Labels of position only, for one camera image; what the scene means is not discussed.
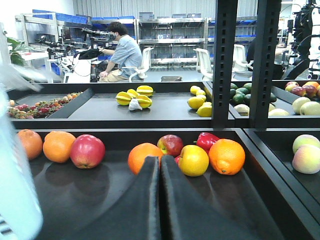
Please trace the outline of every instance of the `white chair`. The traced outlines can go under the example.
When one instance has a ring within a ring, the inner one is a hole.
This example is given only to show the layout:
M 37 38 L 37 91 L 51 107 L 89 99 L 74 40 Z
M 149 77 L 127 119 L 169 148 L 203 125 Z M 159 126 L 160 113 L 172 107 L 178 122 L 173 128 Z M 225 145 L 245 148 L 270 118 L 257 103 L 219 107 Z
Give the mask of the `white chair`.
M 151 67 L 151 50 L 154 49 L 154 47 L 147 47 L 142 51 L 142 62 L 141 66 L 125 66 L 124 68 L 134 68 L 135 73 L 131 74 L 129 77 L 129 83 L 132 83 L 132 78 L 136 75 L 139 76 L 140 79 L 147 78 L 146 72 Z
M 252 69 L 252 64 L 254 61 L 250 61 L 249 63 L 246 61 L 246 50 L 245 46 L 235 44 L 233 48 L 233 66 L 232 66 L 232 78 L 235 77 L 235 75 L 238 75 L 240 77 L 246 77 L 249 78 L 249 80 L 252 80 L 252 71 L 249 71 L 248 69 Z
M 197 71 L 200 70 L 202 73 L 203 81 L 212 81 L 214 76 L 214 71 L 210 61 L 209 51 L 202 48 L 193 49 L 196 52 L 197 57 Z

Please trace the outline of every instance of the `potted plant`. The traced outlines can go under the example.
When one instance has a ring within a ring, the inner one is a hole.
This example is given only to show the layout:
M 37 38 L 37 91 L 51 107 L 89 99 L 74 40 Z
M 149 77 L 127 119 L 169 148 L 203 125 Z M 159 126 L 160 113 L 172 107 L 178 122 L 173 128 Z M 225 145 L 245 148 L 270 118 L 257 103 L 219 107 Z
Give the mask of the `potted plant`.
M 8 43 L 8 46 L 11 46 L 11 49 L 9 50 L 11 63 L 19 66 L 24 66 L 25 60 L 22 58 L 20 52 L 32 50 L 33 48 L 26 46 L 24 41 L 13 37 L 7 36 L 6 41 Z

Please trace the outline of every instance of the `person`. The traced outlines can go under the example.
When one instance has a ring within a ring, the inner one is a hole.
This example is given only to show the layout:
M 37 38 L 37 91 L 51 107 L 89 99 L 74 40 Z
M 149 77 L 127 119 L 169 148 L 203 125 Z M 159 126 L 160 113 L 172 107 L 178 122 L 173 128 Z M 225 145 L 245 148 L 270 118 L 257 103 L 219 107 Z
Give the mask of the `person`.
M 250 63 L 251 60 L 254 60 L 254 55 L 255 55 L 255 42 L 256 42 L 256 38 L 252 40 L 252 42 L 249 45 L 248 51 L 247 51 L 247 55 L 246 55 L 246 61 L 248 63 Z M 284 45 L 277 45 L 275 48 L 275 52 L 274 52 L 274 56 L 279 56 L 282 55 L 284 51 L 288 50 L 289 47 L 291 47 L 290 45 L 288 45 L 287 47 L 285 47 Z M 272 75 L 272 79 L 273 80 L 280 80 L 282 75 L 284 74 L 283 71 L 283 67 L 282 65 L 279 64 L 274 64 L 273 65 L 273 75 Z
M 139 67 L 142 62 L 141 50 L 136 40 L 128 35 L 128 29 L 124 24 L 117 21 L 111 22 L 108 31 L 115 34 L 114 40 L 118 44 L 115 50 L 102 50 L 102 53 L 112 55 L 112 57 L 105 71 L 99 74 L 100 83 L 115 83 L 129 79 L 130 75 L 135 73 L 134 67 Z M 113 70 L 116 64 L 118 64 L 118 69 Z M 139 79 L 139 77 L 136 75 L 132 79 Z

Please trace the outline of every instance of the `bell pepper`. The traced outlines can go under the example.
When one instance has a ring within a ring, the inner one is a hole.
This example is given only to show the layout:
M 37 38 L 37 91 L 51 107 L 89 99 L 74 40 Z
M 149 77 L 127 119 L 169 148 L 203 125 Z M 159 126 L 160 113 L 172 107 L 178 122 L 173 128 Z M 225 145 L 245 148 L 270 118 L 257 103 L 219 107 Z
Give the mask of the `bell pepper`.
M 213 135 L 212 133 L 201 132 L 196 141 L 196 145 L 205 150 L 206 153 L 209 153 L 211 146 L 219 139 L 219 137 Z

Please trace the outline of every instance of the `khaki pants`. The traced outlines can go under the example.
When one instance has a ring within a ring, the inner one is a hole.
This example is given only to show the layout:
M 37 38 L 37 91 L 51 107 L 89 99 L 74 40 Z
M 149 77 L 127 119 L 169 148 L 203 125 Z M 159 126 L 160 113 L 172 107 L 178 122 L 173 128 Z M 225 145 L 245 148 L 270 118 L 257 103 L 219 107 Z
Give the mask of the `khaki pants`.
M 121 74 L 121 70 L 117 69 L 117 70 L 113 70 L 111 71 L 107 76 L 105 76 L 104 78 L 100 78 L 99 79 L 99 83 L 115 83 L 121 80 L 126 80 L 128 78 L 124 77 L 124 76 L 119 76 L 119 74 Z

